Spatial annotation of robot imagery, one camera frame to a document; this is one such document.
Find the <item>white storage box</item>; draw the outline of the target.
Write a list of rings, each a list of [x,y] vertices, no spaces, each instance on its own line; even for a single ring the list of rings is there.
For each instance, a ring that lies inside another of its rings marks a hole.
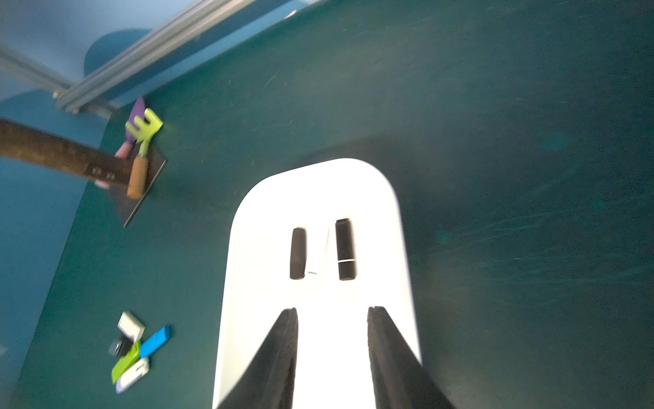
[[[335,223],[349,219],[357,276],[339,279]],[[290,278],[291,237],[307,231],[305,277]],[[213,406],[253,360],[279,314],[294,308],[299,335],[293,405],[375,405],[367,315],[385,308],[420,351],[400,207],[374,166],[339,158],[257,183],[233,218],[221,306]]]

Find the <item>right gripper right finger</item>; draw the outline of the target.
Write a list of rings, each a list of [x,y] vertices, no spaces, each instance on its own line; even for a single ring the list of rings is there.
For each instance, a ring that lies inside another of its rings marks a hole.
[[[453,408],[383,307],[370,307],[368,346],[377,408]]]

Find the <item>black swivel usb drive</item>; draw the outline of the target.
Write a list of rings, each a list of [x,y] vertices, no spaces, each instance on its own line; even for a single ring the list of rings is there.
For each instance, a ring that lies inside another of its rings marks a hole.
[[[132,349],[133,344],[134,342],[126,336],[116,337],[110,343],[108,354],[112,357],[124,357]]]

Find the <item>blue usb drive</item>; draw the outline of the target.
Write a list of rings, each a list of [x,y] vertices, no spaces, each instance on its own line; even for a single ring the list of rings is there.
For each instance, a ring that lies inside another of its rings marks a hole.
[[[154,354],[158,349],[164,346],[171,337],[171,327],[166,325],[158,332],[149,337],[146,342],[141,345],[140,358],[146,359]]]

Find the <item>matte black usb drive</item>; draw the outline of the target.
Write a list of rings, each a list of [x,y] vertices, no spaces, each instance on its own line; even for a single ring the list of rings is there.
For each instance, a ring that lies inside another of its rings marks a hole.
[[[294,281],[305,277],[308,259],[307,231],[305,228],[295,228],[291,237],[290,278]]]

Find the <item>black white usb drive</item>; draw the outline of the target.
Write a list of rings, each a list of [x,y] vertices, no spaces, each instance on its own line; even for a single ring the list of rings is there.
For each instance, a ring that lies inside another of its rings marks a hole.
[[[341,281],[356,279],[356,260],[354,251],[354,234],[349,219],[340,219],[335,223],[337,241],[337,265]]]

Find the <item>green usb drive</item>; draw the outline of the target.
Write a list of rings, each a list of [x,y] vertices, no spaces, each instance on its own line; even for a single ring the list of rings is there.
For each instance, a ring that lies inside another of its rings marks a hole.
[[[112,368],[112,383],[116,384],[119,381],[119,378],[133,366],[137,361],[141,359],[141,342],[137,341],[133,344],[129,352]]]

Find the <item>white capsule usb drive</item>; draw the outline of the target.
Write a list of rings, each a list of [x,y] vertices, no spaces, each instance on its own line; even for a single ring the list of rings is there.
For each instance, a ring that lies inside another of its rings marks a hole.
[[[116,393],[122,394],[126,392],[136,382],[141,380],[150,371],[150,361],[148,358],[143,358],[137,361],[133,366],[127,369],[118,379],[116,383]]]

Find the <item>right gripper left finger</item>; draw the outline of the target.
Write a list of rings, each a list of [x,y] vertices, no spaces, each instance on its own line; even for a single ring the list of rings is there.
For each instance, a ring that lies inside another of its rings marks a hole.
[[[296,379],[299,324],[283,310],[221,408],[291,408]]]

